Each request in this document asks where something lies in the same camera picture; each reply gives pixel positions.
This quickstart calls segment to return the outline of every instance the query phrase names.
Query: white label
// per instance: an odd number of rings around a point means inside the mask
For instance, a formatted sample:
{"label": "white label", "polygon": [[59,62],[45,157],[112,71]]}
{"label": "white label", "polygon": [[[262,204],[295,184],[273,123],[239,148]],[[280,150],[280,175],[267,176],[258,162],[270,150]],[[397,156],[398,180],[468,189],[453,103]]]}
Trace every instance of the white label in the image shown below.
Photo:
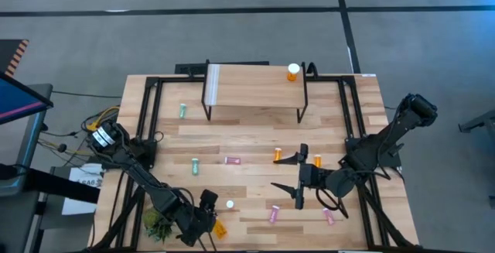
{"label": "white label", "polygon": [[108,144],[113,145],[115,143],[114,139],[112,139],[102,127],[98,129],[98,133],[100,133],[101,137],[103,137]]}
{"label": "white label", "polygon": [[108,143],[103,140],[103,138],[98,134],[98,132],[93,132],[93,137],[100,143],[102,147],[106,147]]}

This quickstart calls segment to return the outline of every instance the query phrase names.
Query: small white ball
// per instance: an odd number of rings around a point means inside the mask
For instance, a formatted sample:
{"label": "small white ball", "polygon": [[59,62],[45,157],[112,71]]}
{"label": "small white ball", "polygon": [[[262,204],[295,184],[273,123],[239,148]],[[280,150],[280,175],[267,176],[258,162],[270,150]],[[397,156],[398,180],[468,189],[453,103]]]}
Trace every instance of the small white ball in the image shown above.
{"label": "small white ball", "polygon": [[227,208],[230,208],[231,209],[232,207],[234,207],[234,202],[231,201],[231,200],[228,200],[227,201]]}

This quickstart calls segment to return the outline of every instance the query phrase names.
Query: black floor stripe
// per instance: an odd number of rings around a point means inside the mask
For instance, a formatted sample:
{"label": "black floor stripe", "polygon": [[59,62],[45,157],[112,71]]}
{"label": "black floor stripe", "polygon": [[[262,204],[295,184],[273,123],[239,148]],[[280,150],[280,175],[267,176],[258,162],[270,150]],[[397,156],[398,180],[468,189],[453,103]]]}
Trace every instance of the black floor stripe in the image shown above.
{"label": "black floor stripe", "polygon": [[128,11],[56,11],[0,12],[0,17],[68,17],[68,16],[130,16],[130,15],[209,15],[241,13],[317,13],[338,12],[337,7],[269,7],[229,9],[144,9]]}
{"label": "black floor stripe", "polygon": [[346,0],[339,0],[340,16],[342,17],[343,31],[346,36],[347,48],[349,49],[350,64],[353,73],[360,74],[361,68],[357,59],[356,45],[354,44],[353,30],[350,27],[349,14],[347,13]]}
{"label": "black floor stripe", "polygon": [[495,5],[349,7],[348,12],[471,12],[495,11]]}

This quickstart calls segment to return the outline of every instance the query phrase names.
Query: wooden plank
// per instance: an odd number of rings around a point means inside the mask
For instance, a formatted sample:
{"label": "wooden plank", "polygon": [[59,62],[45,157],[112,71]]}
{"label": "wooden plank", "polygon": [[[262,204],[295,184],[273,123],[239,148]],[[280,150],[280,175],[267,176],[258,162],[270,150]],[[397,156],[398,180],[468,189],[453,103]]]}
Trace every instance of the wooden plank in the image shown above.
{"label": "wooden plank", "polygon": [[[377,78],[356,75],[356,82],[367,133],[379,132],[387,124],[387,119]],[[144,83],[143,75],[129,76],[124,90],[118,121],[131,135],[135,134]],[[157,125],[157,130],[164,132],[164,139],[159,143],[152,173],[172,186],[191,190],[196,204],[204,188],[218,193],[218,219],[228,230],[228,235],[221,241],[213,236],[219,250],[366,248],[356,190],[343,198],[349,219],[333,212],[336,223],[329,226],[323,207],[316,200],[315,190],[306,190],[304,210],[295,210],[289,195],[270,184],[294,186],[297,183],[297,166],[273,165],[275,147],[282,148],[282,155],[286,157],[293,155],[299,150],[299,144],[305,142],[309,145],[309,161],[319,153],[323,167],[327,169],[338,169],[337,162],[345,155],[343,140],[347,134],[338,87],[330,82],[309,83],[308,90],[309,106],[300,125],[295,117],[289,117],[283,111],[286,109],[281,108],[216,107],[213,111],[216,121],[208,122],[200,103],[201,83],[164,85]],[[350,95],[348,101],[354,117]],[[178,119],[181,103],[187,104],[184,120]],[[226,156],[241,158],[241,165],[225,165]],[[192,158],[200,160],[198,176],[191,173]],[[95,217],[95,241],[99,241],[108,229],[119,174],[114,171],[104,177]],[[417,242],[404,184],[398,176],[389,174],[391,181],[377,179],[384,210],[408,240]],[[122,183],[116,215],[120,212],[125,182]],[[234,201],[231,210],[226,207],[228,200]],[[281,208],[276,224],[268,222],[272,205]],[[145,209],[150,206],[151,202],[146,197]],[[379,244],[377,224],[371,210],[370,213],[374,236]],[[130,242],[132,224],[133,217],[128,220],[125,244]],[[174,238],[165,244],[154,242],[147,237],[144,226],[140,227],[139,251],[201,250],[198,244],[188,248]],[[172,236],[176,234],[179,230],[174,228]],[[208,238],[202,240],[212,249]]]}

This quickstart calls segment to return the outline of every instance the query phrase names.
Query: black metal table leg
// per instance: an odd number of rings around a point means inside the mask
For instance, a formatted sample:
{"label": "black metal table leg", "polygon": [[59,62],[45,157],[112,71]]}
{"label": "black metal table leg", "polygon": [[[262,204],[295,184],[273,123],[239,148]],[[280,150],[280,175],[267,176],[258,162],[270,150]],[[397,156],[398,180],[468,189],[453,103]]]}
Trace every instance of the black metal table leg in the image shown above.
{"label": "black metal table leg", "polygon": [[205,114],[207,114],[208,121],[211,120],[211,106],[208,106],[208,109],[207,109],[207,105],[204,104],[204,95],[205,95],[205,91],[207,88],[208,70],[209,70],[208,65],[209,64],[210,64],[210,61],[207,60],[207,67],[206,67],[206,70],[204,72],[203,93],[201,94],[201,104],[203,105],[203,109],[204,109]]}
{"label": "black metal table leg", "polygon": [[302,63],[301,66],[302,66],[302,84],[304,86],[304,108],[302,109],[302,113],[300,113],[299,109],[297,109],[297,123],[301,123],[302,117],[304,116],[304,113],[306,112],[306,109],[308,107],[308,86],[306,84],[306,66],[304,63]]}
{"label": "black metal table leg", "polygon": [[308,107],[308,105],[304,106],[301,114],[299,114],[299,109],[297,109],[297,123],[301,123],[302,117],[304,116],[304,113],[306,112],[307,107]]}

